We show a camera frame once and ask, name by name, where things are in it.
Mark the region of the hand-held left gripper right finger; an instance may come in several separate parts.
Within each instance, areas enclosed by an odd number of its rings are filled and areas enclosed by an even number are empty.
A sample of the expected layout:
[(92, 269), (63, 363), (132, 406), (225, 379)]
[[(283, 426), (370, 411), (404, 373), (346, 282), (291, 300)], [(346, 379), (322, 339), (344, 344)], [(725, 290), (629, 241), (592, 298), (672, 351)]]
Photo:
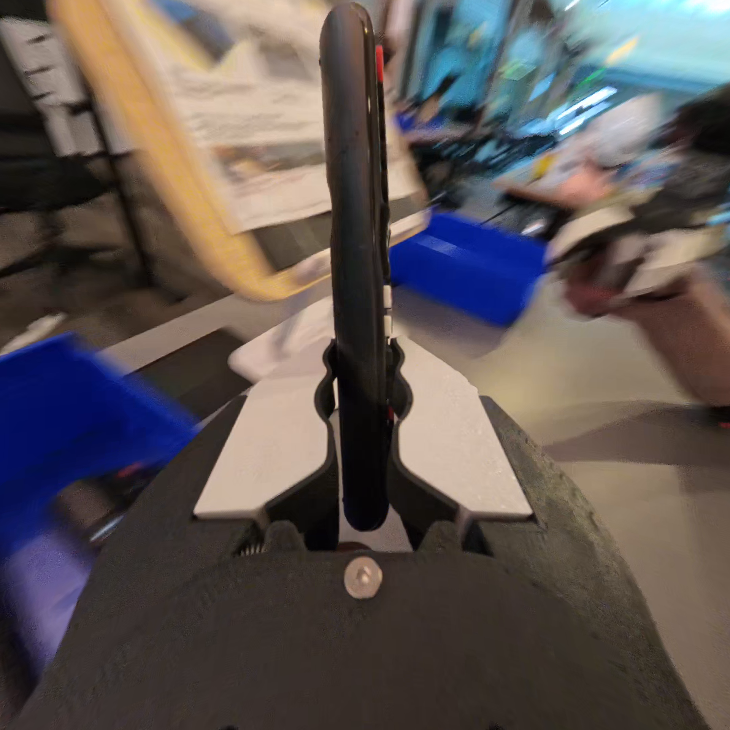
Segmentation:
[(531, 521), (534, 510), (478, 389), (406, 336), (390, 346), (389, 501), (412, 546), (437, 522), (468, 543), (481, 522)]

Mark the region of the small blue storage bin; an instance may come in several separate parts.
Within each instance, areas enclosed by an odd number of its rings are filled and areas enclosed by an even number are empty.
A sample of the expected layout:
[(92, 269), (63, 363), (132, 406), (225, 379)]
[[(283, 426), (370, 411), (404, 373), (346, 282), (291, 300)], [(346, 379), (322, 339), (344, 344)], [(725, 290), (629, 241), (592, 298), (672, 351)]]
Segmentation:
[(508, 328), (546, 272), (545, 244), (457, 214), (433, 214), (424, 231), (390, 249), (390, 276), (422, 297)]

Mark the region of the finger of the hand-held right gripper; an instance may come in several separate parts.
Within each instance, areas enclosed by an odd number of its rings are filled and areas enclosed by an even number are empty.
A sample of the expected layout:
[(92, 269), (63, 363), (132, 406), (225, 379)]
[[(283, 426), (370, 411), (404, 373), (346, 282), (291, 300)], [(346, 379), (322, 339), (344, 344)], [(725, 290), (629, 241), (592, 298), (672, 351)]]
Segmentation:
[(620, 298), (657, 294), (690, 273), (695, 263), (720, 252), (727, 242), (728, 225), (622, 237), (618, 242), (618, 262), (624, 281)]
[(583, 212), (561, 226), (546, 250), (548, 271), (568, 271), (592, 259), (634, 221), (630, 206), (611, 205)]

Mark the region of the person's right hand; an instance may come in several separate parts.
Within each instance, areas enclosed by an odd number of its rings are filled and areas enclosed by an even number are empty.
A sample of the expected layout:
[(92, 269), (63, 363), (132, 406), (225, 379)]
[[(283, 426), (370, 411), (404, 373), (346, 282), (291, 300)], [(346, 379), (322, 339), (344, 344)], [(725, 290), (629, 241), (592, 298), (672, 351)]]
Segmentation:
[(652, 294), (621, 299), (597, 283), (594, 264), (567, 275), (564, 296), (583, 316), (614, 316), (635, 325), (678, 384), (728, 421), (729, 313), (720, 286), (698, 267)]

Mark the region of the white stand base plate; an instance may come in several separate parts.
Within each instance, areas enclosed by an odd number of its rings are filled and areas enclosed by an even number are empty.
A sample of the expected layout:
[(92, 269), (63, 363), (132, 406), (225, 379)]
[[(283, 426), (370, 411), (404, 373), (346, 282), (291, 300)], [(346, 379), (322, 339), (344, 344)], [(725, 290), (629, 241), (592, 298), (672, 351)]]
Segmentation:
[(331, 340), (332, 299), (323, 298), (233, 351), (229, 368), (254, 384), (318, 340)]

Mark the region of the large blue plastic bin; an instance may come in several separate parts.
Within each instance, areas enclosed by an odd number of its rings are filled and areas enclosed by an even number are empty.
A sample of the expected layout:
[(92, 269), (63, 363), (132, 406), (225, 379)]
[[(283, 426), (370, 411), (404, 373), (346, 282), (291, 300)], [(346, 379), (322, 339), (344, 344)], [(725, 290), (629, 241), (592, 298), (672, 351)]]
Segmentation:
[(197, 432), (181, 406), (71, 334), (2, 355), (2, 572), (55, 531), (64, 489), (158, 471)]

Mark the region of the black desk frame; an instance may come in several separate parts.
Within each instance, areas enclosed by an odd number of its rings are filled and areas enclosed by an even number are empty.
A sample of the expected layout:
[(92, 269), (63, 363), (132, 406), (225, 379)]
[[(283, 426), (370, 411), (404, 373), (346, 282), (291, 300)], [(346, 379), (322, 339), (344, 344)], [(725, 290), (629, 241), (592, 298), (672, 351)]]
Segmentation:
[(1, 269), (7, 279), (45, 265), (54, 266), (56, 278), (82, 265), (103, 267), (100, 256), (111, 256), (118, 249), (107, 244), (81, 246), (67, 244), (58, 214), (66, 209), (86, 205), (115, 192), (123, 214), (123, 223), (140, 262), (136, 281), (141, 287), (156, 287), (148, 252), (141, 240), (138, 221), (123, 187), (117, 164), (111, 155), (106, 134), (96, 112), (94, 97), (78, 104), (89, 112), (96, 124), (102, 150), (108, 158), (111, 181), (99, 179), (78, 156), (59, 156), (52, 143), (47, 119), (41, 111), (43, 94), (33, 94), (29, 78), (53, 69), (25, 68), (17, 63), (2, 39), (1, 93), (1, 208), (2, 215), (33, 214), (41, 232), (41, 247), (25, 258)]

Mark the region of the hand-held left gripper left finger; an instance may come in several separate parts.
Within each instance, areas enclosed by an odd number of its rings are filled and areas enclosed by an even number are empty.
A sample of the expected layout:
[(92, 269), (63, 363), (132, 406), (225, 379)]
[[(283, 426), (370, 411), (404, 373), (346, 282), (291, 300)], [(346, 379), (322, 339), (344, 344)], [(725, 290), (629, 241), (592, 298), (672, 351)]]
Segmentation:
[(194, 507), (202, 521), (295, 525), (310, 550), (339, 540), (333, 342), (280, 364), (248, 392)]

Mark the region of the wooden display board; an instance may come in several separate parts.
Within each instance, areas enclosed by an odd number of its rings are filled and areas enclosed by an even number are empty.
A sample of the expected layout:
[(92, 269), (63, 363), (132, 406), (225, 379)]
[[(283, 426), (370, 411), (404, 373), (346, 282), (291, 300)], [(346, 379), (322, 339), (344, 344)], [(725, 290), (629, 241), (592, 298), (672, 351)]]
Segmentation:
[(280, 302), (329, 276), (331, 210), (304, 220), (230, 233), (216, 213), (178, 130), (141, 78), (107, 2), (47, 2), (87, 83), (130, 142), (152, 189), (202, 266), (231, 292)]

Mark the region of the black remote control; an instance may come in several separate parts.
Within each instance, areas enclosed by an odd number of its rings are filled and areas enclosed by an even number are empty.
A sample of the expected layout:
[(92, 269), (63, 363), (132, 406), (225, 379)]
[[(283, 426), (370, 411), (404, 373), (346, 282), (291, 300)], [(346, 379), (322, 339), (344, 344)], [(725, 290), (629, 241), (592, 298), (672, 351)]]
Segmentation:
[(344, 515), (385, 521), (390, 448), (386, 287), (390, 208), (382, 59), (368, 12), (342, 3), (320, 38)]

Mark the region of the instruction poster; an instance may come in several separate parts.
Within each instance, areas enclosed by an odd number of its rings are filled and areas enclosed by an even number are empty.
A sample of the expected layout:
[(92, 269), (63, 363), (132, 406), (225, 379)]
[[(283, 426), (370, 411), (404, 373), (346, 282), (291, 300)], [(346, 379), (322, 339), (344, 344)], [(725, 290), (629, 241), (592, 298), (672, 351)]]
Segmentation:
[(228, 232), (330, 211), (318, 62), (329, 3), (106, 7)]

